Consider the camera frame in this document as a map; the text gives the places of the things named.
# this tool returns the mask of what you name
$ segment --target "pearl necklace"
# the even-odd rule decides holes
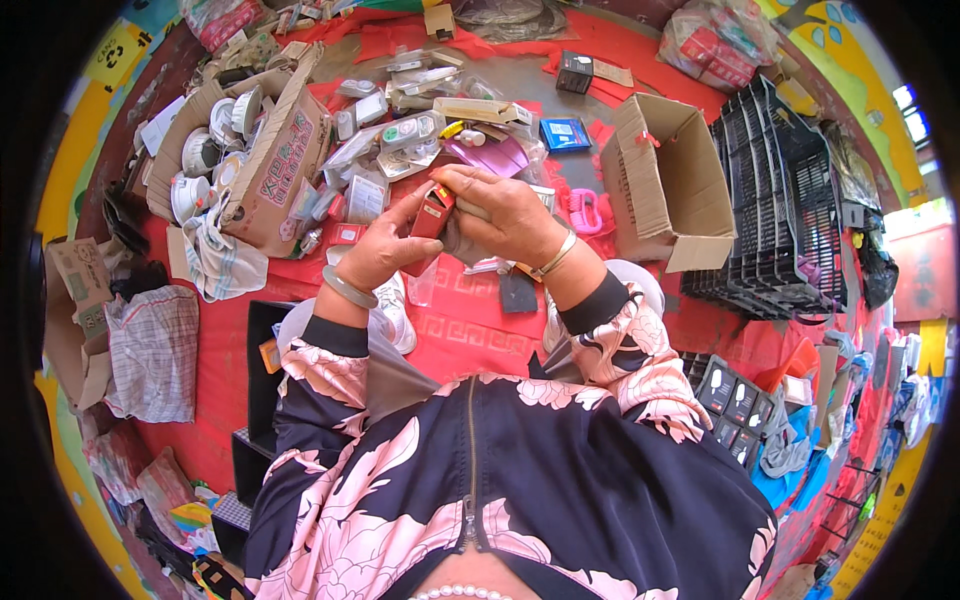
[[[440,598],[441,596],[473,596],[476,598],[486,598],[487,600],[514,600],[510,596],[502,595],[499,591],[478,588],[477,586],[461,586],[460,584],[422,591],[416,596],[410,596],[408,600],[432,600],[433,598]]]

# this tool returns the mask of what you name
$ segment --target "blue box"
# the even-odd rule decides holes
[[[575,152],[590,147],[590,136],[587,135],[587,128],[584,127],[584,122],[576,117],[541,119],[540,135],[551,154],[555,152]]]

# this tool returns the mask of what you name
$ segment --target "zipper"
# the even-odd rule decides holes
[[[464,540],[460,552],[467,550],[468,544],[480,549],[477,538],[476,499],[477,499],[477,434],[473,418],[473,390],[476,387],[476,375],[470,378],[470,391],[467,397],[467,432],[470,441],[470,492],[464,496]]]

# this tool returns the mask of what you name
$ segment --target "woman's left hand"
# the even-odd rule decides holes
[[[435,184],[428,181],[377,217],[356,246],[340,259],[337,276],[368,294],[386,283],[400,267],[439,254],[444,249],[440,240],[401,237],[406,235],[423,197]]]

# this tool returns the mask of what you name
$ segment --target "pink plastic handle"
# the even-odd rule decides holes
[[[591,189],[578,188],[570,190],[570,196],[579,196],[580,210],[570,213],[570,224],[577,233],[596,233],[603,227],[603,219],[600,217],[600,208],[597,206],[599,200],[596,192]]]

